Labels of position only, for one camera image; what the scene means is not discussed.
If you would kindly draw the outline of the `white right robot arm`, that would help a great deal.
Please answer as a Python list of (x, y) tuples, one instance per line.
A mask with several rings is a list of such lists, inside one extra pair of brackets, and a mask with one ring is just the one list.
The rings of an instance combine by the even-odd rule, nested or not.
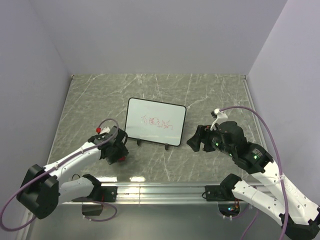
[(259, 144), (247, 141), (243, 129), (235, 121), (199, 125), (187, 140), (194, 152), (219, 151), (272, 194), (259, 191), (231, 173), (220, 183), (226, 200), (242, 200), (274, 219), (291, 240), (313, 240), (320, 232), (320, 207), (308, 199), (284, 174), (273, 157)]

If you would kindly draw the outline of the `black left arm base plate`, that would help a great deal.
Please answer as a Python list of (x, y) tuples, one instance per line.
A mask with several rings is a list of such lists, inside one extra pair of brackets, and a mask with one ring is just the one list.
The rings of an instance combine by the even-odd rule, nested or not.
[(97, 200), (100, 202), (114, 203), (117, 199), (117, 194), (117, 186), (101, 186), (98, 190)]

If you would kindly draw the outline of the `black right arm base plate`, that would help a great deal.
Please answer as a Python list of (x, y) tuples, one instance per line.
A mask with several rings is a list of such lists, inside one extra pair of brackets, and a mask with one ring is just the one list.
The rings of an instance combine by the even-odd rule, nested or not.
[(221, 202), (226, 200), (220, 185), (206, 185), (201, 196), (207, 202)]

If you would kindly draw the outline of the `small black-framed whiteboard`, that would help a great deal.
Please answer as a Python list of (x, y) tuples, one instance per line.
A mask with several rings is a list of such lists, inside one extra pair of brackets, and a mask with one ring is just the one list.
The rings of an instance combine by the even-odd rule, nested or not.
[(131, 97), (124, 131), (132, 139), (178, 147), (186, 113), (183, 105)]

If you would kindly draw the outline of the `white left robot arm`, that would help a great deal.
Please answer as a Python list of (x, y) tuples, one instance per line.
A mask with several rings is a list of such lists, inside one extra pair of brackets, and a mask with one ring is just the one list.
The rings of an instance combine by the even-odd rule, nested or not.
[(116, 188), (107, 190), (91, 174), (72, 180), (78, 171), (99, 160), (108, 164), (123, 162), (129, 154), (127, 133), (117, 126), (91, 136), (80, 148), (43, 167), (31, 166), (16, 199), (38, 219), (48, 217), (57, 206), (72, 201), (114, 202)]

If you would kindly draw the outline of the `red and black eraser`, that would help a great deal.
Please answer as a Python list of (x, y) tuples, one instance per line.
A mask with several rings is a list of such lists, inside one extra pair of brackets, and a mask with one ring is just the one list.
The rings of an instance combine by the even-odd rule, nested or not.
[(123, 161), (125, 161), (125, 160), (126, 160), (126, 157), (125, 157), (125, 156), (122, 156), (121, 158), (118, 159), (119, 162), (123, 162)]

